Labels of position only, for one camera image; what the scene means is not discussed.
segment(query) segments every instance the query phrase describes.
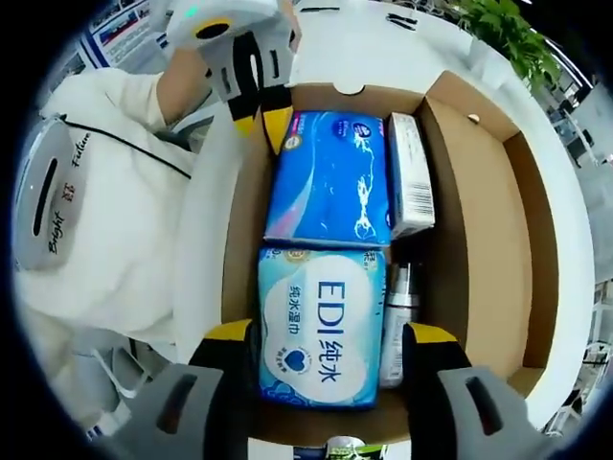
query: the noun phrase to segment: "black cable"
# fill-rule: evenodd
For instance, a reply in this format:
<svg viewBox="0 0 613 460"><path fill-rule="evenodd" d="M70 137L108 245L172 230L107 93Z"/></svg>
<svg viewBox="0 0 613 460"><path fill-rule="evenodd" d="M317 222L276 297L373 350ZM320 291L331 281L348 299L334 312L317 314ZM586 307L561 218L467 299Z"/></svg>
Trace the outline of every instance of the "black cable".
<svg viewBox="0 0 613 460"><path fill-rule="evenodd" d="M157 155L154 155L150 151L147 151L147 150L142 149L142 148L140 148L138 146L135 146L131 142L128 142L126 139L122 139L121 137L116 136L115 134L113 134L111 132L105 131L104 129L99 129L97 127L92 127L92 126L88 126L88 125L81 125L79 123L69 122L68 120L66 120L65 116L62 116L61 118L62 118L63 122L66 125L68 125L69 127L77 127L79 129L84 129L84 130L89 130L89 131L92 131L92 132L97 132L98 134L102 134L103 136L110 137L111 139L114 139L117 142L120 142L120 143L122 143L122 144L124 144L124 145L126 145L128 147L132 147L133 149L138 150L140 153L145 154L149 158L152 158L152 159L154 159L156 161L159 161L163 165L171 168L174 171L177 171L179 174L184 175L188 179L192 179L192 177L189 174L187 174L185 171L181 170L180 168L177 168L171 162L166 161L164 158L160 158Z"/></svg>

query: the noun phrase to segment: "poster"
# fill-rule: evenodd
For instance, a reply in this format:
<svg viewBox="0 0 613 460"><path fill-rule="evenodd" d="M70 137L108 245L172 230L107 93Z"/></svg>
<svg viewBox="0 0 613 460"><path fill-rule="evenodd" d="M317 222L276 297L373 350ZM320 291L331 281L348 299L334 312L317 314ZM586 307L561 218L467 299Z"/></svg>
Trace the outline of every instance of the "poster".
<svg viewBox="0 0 613 460"><path fill-rule="evenodd" d="M149 0L113 0L79 38L79 52L92 67L131 74L162 72L170 58L166 34L149 26Z"/></svg>

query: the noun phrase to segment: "blue package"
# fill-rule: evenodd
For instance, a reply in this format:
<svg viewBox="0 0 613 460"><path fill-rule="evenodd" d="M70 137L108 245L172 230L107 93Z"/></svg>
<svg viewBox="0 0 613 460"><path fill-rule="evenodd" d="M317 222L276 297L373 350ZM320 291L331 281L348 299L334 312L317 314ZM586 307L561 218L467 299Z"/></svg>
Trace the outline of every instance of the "blue package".
<svg viewBox="0 0 613 460"><path fill-rule="evenodd" d="M273 185L264 239L376 248L391 239L383 122L296 112Z"/></svg>
<svg viewBox="0 0 613 460"><path fill-rule="evenodd" d="M265 399L308 407L375 405L385 268L380 251L260 252Z"/></svg>

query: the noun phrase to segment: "person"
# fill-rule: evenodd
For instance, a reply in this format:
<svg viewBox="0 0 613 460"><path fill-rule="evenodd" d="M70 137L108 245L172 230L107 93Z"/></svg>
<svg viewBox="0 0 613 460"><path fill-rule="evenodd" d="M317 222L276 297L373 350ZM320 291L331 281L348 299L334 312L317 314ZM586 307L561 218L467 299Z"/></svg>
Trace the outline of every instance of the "person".
<svg viewBox="0 0 613 460"><path fill-rule="evenodd" d="M280 0L301 38L289 0ZM190 113L211 91L207 65L178 49L158 75L104 68L65 79L40 110L103 129L190 174L196 155L155 133ZM75 331L109 330L173 343L170 267L189 178L129 145L69 127L88 156L86 191L70 255L59 267L17 270L16 304L34 353L68 414L84 428L101 416L82 388L72 353Z"/></svg>

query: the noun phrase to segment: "white table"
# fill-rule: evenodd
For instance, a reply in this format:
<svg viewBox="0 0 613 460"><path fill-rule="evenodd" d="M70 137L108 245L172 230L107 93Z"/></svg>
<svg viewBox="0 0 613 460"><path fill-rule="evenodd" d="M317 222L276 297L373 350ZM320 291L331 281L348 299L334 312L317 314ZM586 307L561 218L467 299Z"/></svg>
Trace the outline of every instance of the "white table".
<svg viewBox="0 0 613 460"><path fill-rule="evenodd" d="M463 59L468 55L471 38L456 26L418 11L364 0L303 0L296 10L317 6L338 6L341 11L298 12L303 40L291 83L333 82L347 93L363 84L425 93L448 69L488 95L524 132L550 201L559 263L559 303L552 350L543 376L526 399L530 421L536 427L545 426L575 383L589 335L594 293L587 212L564 147L520 79L512 79L493 92L470 75ZM387 12L412 14L419 21L417 31L409 32L387 22ZM215 156L216 143L240 142L227 126L228 114L222 112L221 116L225 122L219 119L210 130L184 206L175 283L176 300L185 311L211 305L203 298L207 302L217 299L217 304L220 298L224 224L227 226L231 204L226 196L234 190L240 163L239 155ZM207 204L203 196L215 196L219 203ZM212 223L213 216L219 222ZM186 314L183 323L191 324L184 326L193 331L194 319ZM219 313L209 311L204 319L213 326ZM290 459L291 452L291 447L251 440L249 458ZM410 441L391 445L390 454L392 459L409 458Z"/></svg>

